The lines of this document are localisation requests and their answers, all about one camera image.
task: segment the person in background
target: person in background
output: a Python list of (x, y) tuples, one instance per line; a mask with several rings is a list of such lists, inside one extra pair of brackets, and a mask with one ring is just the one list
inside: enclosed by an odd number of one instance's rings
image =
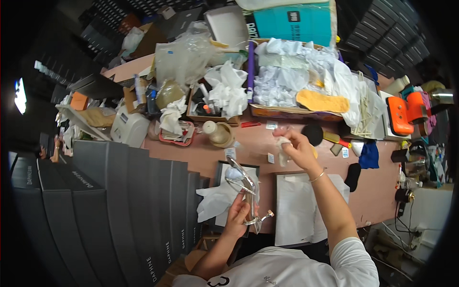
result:
[(46, 150), (42, 145), (40, 145), (39, 149), (36, 150), (35, 156), (37, 158), (49, 159), (50, 161), (52, 161), (54, 163), (58, 163), (59, 162), (59, 147), (60, 146), (61, 146), (61, 141), (59, 140), (59, 137), (56, 135), (54, 137), (54, 153), (53, 153), (52, 157), (49, 157), (49, 156), (46, 155)]
[(238, 194), (213, 248), (196, 263), (192, 275), (177, 276), (173, 286), (379, 286), (376, 265), (357, 235), (351, 210), (314, 157), (308, 138), (292, 129), (276, 129), (273, 135), (291, 141), (282, 144), (284, 152), (309, 175), (328, 232), (331, 265), (312, 260), (301, 250), (267, 247), (222, 273), (236, 241), (246, 231), (243, 222), (250, 206)]

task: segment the workbench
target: workbench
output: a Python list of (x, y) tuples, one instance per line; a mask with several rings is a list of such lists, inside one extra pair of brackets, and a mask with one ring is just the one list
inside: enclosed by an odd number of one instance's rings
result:
[[(115, 75), (114, 81), (119, 82), (132, 78), (134, 73), (140, 73), (151, 65), (153, 55), (148, 55), (121, 66), (115, 67), (103, 73), (106, 77)], [(380, 76), (379, 82), (382, 87), (387, 86), (393, 79)], [(233, 127), (236, 141), (240, 146), (236, 149), (237, 162), (260, 166), (260, 214), (266, 214), (268, 209), (276, 210), (274, 173), (301, 170), (293, 161), (282, 168), (278, 161), (278, 150), (272, 130), (266, 129), (266, 118), (256, 118), (247, 109), (241, 116), (241, 122), (260, 121), (260, 126), (241, 128)], [(298, 131), (309, 120), (274, 119), (279, 126), (293, 126)], [(321, 122), (324, 130), (337, 132), (336, 123)], [(337, 157), (330, 151), (333, 143), (323, 140), (316, 146), (319, 163), (326, 167), (326, 173), (339, 174), (343, 179), (347, 176), (350, 164), (357, 163), (358, 157), (353, 151), (349, 151), (349, 157), (343, 158), (342, 153)], [(357, 227), (382, 222), (394, 218), (396, 202), (394, 200), (395, 184), (398, 177), (398, 164), (391, 161), (391, 153), (399, 145), (393, 141), (377, 142), (379, 151), (379, 169), (363, 169), (356, 191), (350, 194), (349, 207), (354, 216)], [(188, 147), (180, 147), (173, 144), (165, 144), (159, 141), (151, 141), (146, 138), (142, 148), (150, 151), (150, 157), (188, 162), (188, 170), (200, 172), (202, 176), (213, 179), (218, 160), (226, 160), (224, 149), (213, 146), (208, 136), (196, 134), (192, 144)], [(268, 162), (268, 153), (274, 154), (275, 163)], [(268, 218), (263, 222), (262, 233), (274, 233), (275, 217)]]

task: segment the white printer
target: white printer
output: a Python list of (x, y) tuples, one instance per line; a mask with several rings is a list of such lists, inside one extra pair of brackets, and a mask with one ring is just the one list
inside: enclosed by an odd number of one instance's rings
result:
[(140, 147), (145, 139), (150, 121), (139, 113), (128, 113), (126, 106), (120, 107), (112, 125), (113, 141)]

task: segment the woman's right hand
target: woman's right hand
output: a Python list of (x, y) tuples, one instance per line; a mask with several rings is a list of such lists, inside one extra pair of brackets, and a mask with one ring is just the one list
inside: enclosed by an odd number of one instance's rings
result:
[(288, 143), (282, 144), (282, 149), (300, 168), (309, 174), (310, 178), (316, 178), (322, 173), (323, 169), (317, 162), (312, 145), (306, 136), (292, 128), (275, 129), (273, 136), (283, 136), (291, 141), (291, 145)]

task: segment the white bottle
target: white bottle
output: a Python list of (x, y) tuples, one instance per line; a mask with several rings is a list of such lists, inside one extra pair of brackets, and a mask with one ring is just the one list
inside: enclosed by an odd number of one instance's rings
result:
[(395, 96), (396, 94), (400, 93), (403, 91), (403, 89), (409, 85), (409, 78), (407, 75), (404, 75), (403, 77), (396, 79), (395, 81), (392, 82), (387, 88), (385, 88), (383, 91)]

